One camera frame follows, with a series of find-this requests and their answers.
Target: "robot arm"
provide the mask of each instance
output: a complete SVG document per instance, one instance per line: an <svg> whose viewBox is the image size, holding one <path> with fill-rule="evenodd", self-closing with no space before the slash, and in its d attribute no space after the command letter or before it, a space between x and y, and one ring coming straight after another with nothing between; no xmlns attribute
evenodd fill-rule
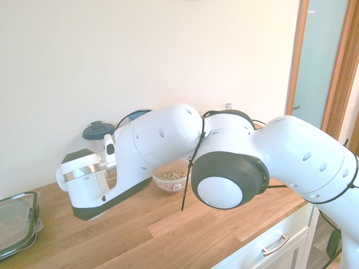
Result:
<svg viewBox="0 0 359 269"><path fill-rule="evenodd" d="M359 268L357 157L310 124L291 116L255 130L235 110L204 115L205 138L192 168L191 185L203 203L238 207L266 190L277 178L315 204L342 229L341 268ZM147 187L159 166L192 158L202 118L189 105L154 110L120 128L115 136L117 184L109 189L101 158L89 150L68 154L57 180L68 191L74 215L83 220Z"/></svg>

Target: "container lid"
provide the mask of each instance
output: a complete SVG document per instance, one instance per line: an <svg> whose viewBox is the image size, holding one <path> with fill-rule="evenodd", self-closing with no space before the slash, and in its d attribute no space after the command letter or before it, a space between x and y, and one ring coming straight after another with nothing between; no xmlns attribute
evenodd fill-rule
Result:
<svg viewBox="0 0 359 269"><path fill-rule="evenodd" d="M91 122L91 126L84 129L82 137L86 140L101 140L105 135L113 135L114 132L114 125L97 121Z"/></svg>
<svg viewBox="0 0 359 269"><path fill-rule="evenodd" d="M36 192L0 200L0 216L0 259L32 245L43 227Z"/></svg>

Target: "kitchen counter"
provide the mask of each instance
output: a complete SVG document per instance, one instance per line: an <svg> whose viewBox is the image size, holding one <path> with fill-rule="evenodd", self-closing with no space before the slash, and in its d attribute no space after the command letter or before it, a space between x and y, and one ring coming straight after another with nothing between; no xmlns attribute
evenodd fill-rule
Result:
<svg viewBox="0 0 359 269"><path fill-rule="evenodd" d="M274 188L242 207L216 210L189 186L181 212L183 192L152 182L100 218L82 221L57 183L35 191L44 228L0 268L211 268L306 204L289 188Z"/></svg>

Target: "nuts in bowl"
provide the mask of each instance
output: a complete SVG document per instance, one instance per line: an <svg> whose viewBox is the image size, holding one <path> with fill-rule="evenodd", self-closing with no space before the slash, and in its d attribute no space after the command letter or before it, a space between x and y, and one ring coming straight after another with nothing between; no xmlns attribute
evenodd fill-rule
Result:
<svg viewBox="0 0 359 269"><path fill-rule="evenodd" d="M161 166L153 174L156 185L164 191L176 193L185 189L189 162L178 160Z"/></svg>

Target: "blender lid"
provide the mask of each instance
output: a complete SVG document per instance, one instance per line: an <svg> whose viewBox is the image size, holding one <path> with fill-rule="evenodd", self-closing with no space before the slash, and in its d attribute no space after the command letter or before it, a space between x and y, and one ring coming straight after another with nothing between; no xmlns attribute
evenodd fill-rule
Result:
<svg viewBox="0 0 359 269"><path fill-rule="evenodd" d="M105 135L113 135L114 132L114 125L97 121L91 122L91 126L84 129L82 137L86 140L101 140Z"/></svg>

